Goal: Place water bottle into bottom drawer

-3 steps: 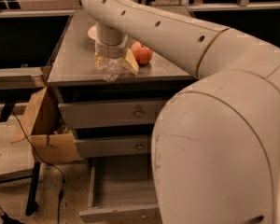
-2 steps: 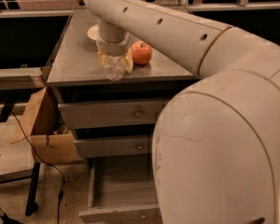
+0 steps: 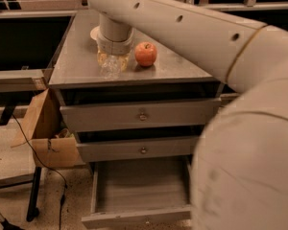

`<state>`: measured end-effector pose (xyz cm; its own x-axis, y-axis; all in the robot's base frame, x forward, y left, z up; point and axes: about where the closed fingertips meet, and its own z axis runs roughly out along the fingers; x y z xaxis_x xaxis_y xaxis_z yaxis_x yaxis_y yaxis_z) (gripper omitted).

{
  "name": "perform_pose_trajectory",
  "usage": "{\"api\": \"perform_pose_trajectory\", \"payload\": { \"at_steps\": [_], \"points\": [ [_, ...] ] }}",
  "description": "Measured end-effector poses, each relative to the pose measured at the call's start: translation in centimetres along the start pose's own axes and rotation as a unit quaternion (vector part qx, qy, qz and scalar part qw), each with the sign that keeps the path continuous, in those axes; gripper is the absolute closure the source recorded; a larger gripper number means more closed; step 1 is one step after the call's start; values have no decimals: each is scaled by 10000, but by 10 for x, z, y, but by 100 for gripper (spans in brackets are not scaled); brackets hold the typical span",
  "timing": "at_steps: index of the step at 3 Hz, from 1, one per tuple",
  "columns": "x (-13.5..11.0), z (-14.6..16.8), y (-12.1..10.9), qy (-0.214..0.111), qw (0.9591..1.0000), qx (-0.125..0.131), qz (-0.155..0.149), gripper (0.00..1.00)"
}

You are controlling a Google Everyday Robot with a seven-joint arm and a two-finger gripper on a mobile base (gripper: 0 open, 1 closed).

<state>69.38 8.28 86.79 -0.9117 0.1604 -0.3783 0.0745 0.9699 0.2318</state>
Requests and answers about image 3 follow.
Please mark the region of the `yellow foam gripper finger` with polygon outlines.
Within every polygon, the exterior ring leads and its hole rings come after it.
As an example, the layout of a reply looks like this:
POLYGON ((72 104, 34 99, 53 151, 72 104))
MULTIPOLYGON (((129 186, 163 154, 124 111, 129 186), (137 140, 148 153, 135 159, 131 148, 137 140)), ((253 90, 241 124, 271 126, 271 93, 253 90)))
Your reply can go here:
POLYGON ((97 53, 97 61, 98 61, 98 64, 101 66, 101 67, 104 67, 107 63, 107 59, 108 59, 108 54, 103 52, 103 51, 99 51, 97 53))
POLYGON ((118 58, 120 62, 120 69, 122 72, 124 72, 127 69, 128 64, 129 64, 129 58, 130 58, 130 53, 122 55, 118 58))

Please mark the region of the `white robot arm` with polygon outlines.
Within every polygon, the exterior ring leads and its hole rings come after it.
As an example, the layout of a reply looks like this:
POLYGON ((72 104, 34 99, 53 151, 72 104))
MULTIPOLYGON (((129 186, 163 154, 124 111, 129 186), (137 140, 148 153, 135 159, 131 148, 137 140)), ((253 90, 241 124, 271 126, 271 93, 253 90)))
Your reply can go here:
POLYGON ((288 230, 288 32, 173 0, 88 4, 239 94, 196 146, 193 229, 288 230))

